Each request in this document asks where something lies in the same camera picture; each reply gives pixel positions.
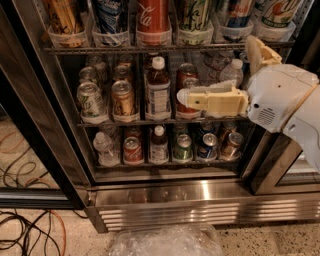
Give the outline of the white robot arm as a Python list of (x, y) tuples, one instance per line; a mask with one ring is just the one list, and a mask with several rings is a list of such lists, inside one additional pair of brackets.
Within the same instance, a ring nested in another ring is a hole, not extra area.
[(244, 90), (234, 80), (184, 88), (177, 100), (214, 118), (247, 117), (271, 133), (296, 141), (307, 162), (320, 170), (320, 85), (318, 77), (292, 64), (250, 36), (245, 51), (250, 78)]

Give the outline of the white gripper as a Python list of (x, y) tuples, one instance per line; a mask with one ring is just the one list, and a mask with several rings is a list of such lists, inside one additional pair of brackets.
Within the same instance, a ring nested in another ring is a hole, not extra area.
[(248, 93), (236, 88), (234, 82), (222, 82), (181, 89), (177, 100), (214, 118), (245, 117), (248, 113), (253, 123), (271, 133), (280, 132), (298, 105), (319, 85), (319, 79), (292, 64), (281, 64), (282, 57), (255, 36), (247, 37), (245, 51), (252, 74)]

